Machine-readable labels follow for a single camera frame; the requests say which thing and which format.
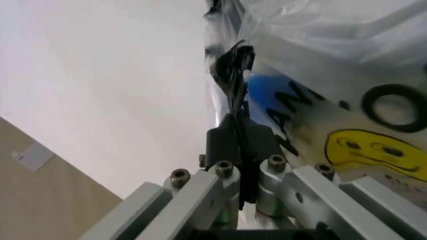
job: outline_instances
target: beige wall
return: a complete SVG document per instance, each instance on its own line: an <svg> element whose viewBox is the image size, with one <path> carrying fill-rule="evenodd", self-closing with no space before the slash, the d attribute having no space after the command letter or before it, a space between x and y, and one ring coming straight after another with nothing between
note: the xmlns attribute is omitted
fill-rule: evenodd
<svg viewBox="0 0 427 240"><path fill-rule="evenodd" d="M58 156L36 172L12 159L33 142L0 118L0 239L76 239L121 199Z"/></svg>

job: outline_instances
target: bolt head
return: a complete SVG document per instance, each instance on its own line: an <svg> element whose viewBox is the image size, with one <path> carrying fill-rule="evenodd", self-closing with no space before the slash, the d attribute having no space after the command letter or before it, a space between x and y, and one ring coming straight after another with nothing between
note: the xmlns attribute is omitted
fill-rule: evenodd
<svg viewBox="0 0 427 240"><path fill-rule="evenodd" d="M200 154L198 156L198 166L200 168L206 167L206 154Z"/></svg>
<svg viewBox="0 0 427 240"><path fill-rule="evenodd" d="M285 170L288 160L285 156L273 154L268 157L268 166L276 173L281 173Z"/></svg>
<svg viewBox="0 0 427 240"><path fill-rule="evenodd" d="M186 169L179 168L170 174L170 182L177 189L182 188L190 180L190 173Z"/></svg>
<svg viewBox="0 0 427 240"><path fill-rule="evenodd" d="M331 181L334 179L335 170L332 165L327 163L317 163L314 165L314 169L316 169L316 171L325 176L327 179Z"/></svg>
<svg viewBox="0 0 427 240"><path fill-rule="evenodd" d="M226 179L233 174L234 166L229 161L219 161L215 166L215 173L218 177Z"/></svg>

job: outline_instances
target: sticker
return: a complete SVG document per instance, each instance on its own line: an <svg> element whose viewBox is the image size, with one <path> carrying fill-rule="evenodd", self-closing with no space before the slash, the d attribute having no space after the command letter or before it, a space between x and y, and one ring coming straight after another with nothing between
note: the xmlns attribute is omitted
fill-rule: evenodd
<svg viewBox="0 0 427 240"><path fill-rule="evenodd" d="M328 135L324 151L337 167L383 166L427 182L427 153L391 136L361 129L338 130Z"/></svg>

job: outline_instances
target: plastic wrap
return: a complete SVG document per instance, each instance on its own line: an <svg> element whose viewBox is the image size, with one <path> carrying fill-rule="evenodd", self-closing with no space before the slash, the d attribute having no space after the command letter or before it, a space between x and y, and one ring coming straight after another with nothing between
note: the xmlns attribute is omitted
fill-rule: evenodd
<svg viewBox="0 0 427 240"><path fill-rule="evenodd" d="M369 175L427 209L427 1L214 6L206 62L239 40L254 47L250 117L293 166L329 162L345 181ZM227 99L206 80L219 123Z"/></svg>

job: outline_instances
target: yellow smiley face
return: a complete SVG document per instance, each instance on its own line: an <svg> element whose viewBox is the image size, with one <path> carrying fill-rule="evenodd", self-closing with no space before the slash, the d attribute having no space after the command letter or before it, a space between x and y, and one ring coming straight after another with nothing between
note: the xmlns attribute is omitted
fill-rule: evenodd
<svg viewBox="0 0 427 240"><path fill-rule="evenodd" d="M380 133L359 129L332 132L326 141L325 155L335 166L384 166L427 182L427 153Z"/></svg>

